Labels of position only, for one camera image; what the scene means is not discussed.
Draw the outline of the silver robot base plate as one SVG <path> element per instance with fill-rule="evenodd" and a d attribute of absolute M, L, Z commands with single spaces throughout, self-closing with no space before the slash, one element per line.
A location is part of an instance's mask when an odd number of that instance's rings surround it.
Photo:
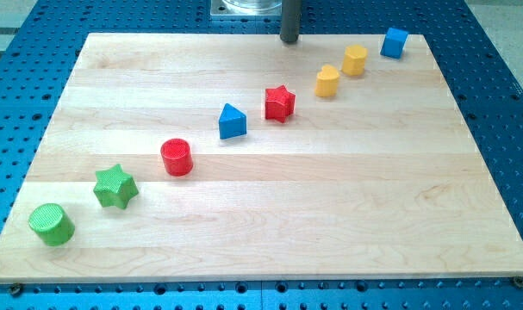
<path fill-rule="evenodd" d="M 279 16 L 282 0 L 211 0 L 210 15 L 215 17 Z"/>

